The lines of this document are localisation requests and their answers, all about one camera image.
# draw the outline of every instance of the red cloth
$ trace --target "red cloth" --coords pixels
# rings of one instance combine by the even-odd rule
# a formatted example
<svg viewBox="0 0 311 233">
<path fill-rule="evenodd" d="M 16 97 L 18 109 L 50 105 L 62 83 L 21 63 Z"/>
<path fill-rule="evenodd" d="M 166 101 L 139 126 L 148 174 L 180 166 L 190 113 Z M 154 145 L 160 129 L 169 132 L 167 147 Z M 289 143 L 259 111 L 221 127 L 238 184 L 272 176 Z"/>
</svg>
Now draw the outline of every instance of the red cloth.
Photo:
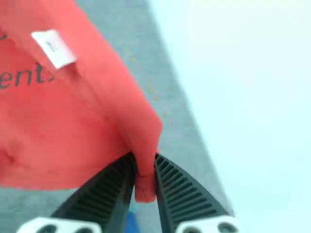
<svg viewBox="0 0 311 233">
<path fill-rule="evenodd" d="M 85 13 L 73 0 L 0 0 L 0 28 L 0 185 L 77 188 L 133 151 L 136 199 L 153 201 L 162 123 Z M 31 37 L 50 29 L 75 63 L 56 70 Z"/>
</svg>

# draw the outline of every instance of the black plastic tool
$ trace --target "black plastic tool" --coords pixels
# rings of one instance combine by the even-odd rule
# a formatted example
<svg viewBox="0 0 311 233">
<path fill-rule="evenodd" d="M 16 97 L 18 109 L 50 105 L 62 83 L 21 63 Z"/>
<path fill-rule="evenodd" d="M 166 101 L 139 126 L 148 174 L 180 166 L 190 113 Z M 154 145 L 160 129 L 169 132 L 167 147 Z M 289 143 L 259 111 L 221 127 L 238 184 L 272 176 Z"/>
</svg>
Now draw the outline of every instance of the black plastic tool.
<svg viewBox="0 0 311 233">
<path fill-rule="evenodd" d="M 160 154 L 155 171 L 163 233 L 174 233 L 183 221 L 228 215 L 193 177 Z M 135 157 L 128 153 L 79 188 L 51 217 L 96 222 L 103 233 L 123 233 L 136 172 Z"/>
</svg>

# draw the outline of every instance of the gray carpet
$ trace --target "gray carpet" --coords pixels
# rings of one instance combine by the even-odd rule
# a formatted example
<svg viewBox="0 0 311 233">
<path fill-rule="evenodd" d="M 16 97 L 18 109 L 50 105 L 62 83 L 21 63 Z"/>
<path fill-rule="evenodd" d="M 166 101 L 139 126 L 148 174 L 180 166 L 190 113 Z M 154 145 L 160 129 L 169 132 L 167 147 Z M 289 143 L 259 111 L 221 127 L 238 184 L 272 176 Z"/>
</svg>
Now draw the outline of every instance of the gray carpet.
<svg viewBox="0 0 311 233">
<path fill-rule="evenodd" d="M 176 82 L 177 77 L 163 49 L 147 2 L 77 2 L 118 51 L 161 116 L 164 123 L 159 145 L 161 153 L 197 179 L 233 213 L 187 109 L 187 98 Z M 148 91 L 148 79 L 150 87 L 157 94 Z M 24 221 L 36 216 L 48 216 L 73 191 L 0 189 L 0 232 L 13 233 Z M 161 232 L 156 202 L 139 204 L 137 216 L 142 233 Z"/>
</svg>

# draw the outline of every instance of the light blue background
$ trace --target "light blue background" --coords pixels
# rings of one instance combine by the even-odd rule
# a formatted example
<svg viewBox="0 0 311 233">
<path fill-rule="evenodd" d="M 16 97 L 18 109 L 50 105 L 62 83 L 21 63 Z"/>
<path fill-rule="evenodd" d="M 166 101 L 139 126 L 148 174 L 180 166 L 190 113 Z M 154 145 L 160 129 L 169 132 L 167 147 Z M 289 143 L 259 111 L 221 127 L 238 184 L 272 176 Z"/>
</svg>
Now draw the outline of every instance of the light blue background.
<svg viewBox="0 0 311 233">
<path fill-rule="evenodd" d="M 150 3 L 245 232 L 308 231 L 310 1 Z"/>
</svg>

